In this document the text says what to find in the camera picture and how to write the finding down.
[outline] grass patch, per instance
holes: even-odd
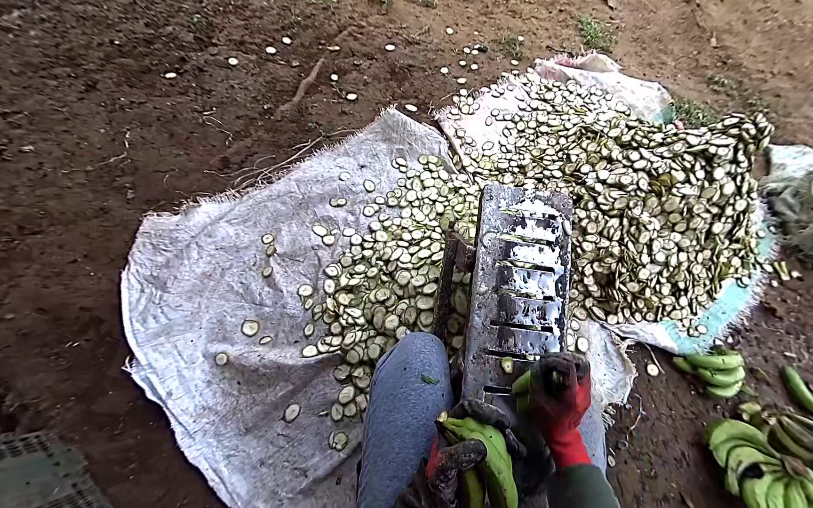
[[[202,33],[209,27],[209,21],[200,15],[193,15],[187,20],[191,32]]]
[[[604,23],[589,15],[579,17],[579,35],[582,45],[590,50],[612,52],[617,44],[617,37]]]
[[[717,72],[707,77],[707,86],[738,102],[746,113],[767,113],[771,105],[742,79]]]
[[[370,4],[375,4],[380,7],[382,11],[388,12],[394,6],[394,0],[369,0]]]
[[[682,120],[686,127],[703,127],[720,119],[720,114],[710,105],[690,98],[674,97],[673,110],[677,120]]]
[[[494,45],[497,46],[498,51],[504,56],[512,58],[513,60],[523,59],[524,42],[519,40],[515,35],[502,35],[500,39],[494,40]]]

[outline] person's hand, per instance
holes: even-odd
[[[525,456],[525,447],[510,431],[510,419],[491,404],[474,398],[464,399],[448,411],[448,415],[491,425],[503,433],[511,456]],[[460,473],[478,466],[488,456],[488,449],[478,439],[443,446],[445,443],[443,437],[435,435],[428,462],[416,471],[410,485],[400,493],[395,508],[456,508]]]
[[[592,404],[588,361],[568,352],[546,354],[532,366],[529,396],[555,466],[591,464],[578,429]]]
[[[442,442],[435,434],[428,462],[420,465],[394,508],[456,508],[459,474],[485,460],[488,449],[478,439],[445,447],[441,447]]]

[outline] twig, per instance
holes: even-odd
[[[661,363],[658,362],[658,357],[654,355],[653,351],[651,351],[651,346],[649,346],[645,342],[642,342],[642,345],[644,345],[645,349],[647,349],[648,352],[651,353],[651,360],[654,362],[655,365],[658,366],[658,370],[661,371],[661,374],[666,374],[666,372],[664,371],[664,368],[661,367]]]
[[[338,42],[339,40],[343,39],[347,33],[350,32],[352,26],[347,27],[343,32],[339,33],[337,37],[334,38],[334,42]],[[319,75],[319,70],[322,68],[322,64],[325,63],[325,57],[319,59],[319,62],[316,62],[315,65],[312,66],[312,70],[310,71],[309,75],[303,78],[300,81],[300,85],[296,88],[296,93],[294,94],[294,98],[288,100],[287,103],[282,104],[275,110],[275,114],[272,115],[272,118],[278,120],[284,115],[287,111],[296,108],[296,105],[303,100],[303,96],[306,95],[306,90],[315,82],[315,78]]]
[[[638,397],[638,415],[635,417],[635,422],[632,422],[632,427],[630,427],[629,430],[626,431],[626,442],[627,443],[629,443],[629,441],[630,441],[630,434],[638,426],[638,422],[641,421],[641,415],[644,414],[644,411],[641,410],[641,405],[642,405],[641,395],[638,395],[638,393],[633,393],[632,395],[635,396],[635,397]]]

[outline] black glove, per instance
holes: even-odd
[[[510,419],[495,406],[469,398],[461,400],[448,414],[453,418],[472,418],[491,425],[503,433],[511,456],[522,458],[526,455],[525,447],[510,430]],[[456,508],[460,473],[485,460],[488,449],[478,439],[440,447],[442,442],[443,438],[436,435],[428,461],[419,467],[410,485],[400,493],[395,508]]]
[[[478,439],[467,439],[439,448],[441,439],[435,435],[428,461],[415,472],[413,480],[398,495],[394,508],[456,508],[459,473],[474,468],[488,449]]]

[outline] red glove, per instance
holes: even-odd
[[[592,404],[588,362],[567,352],[546,354],[532,367],[529,394],[554,465],[591,464],[579,422]]]

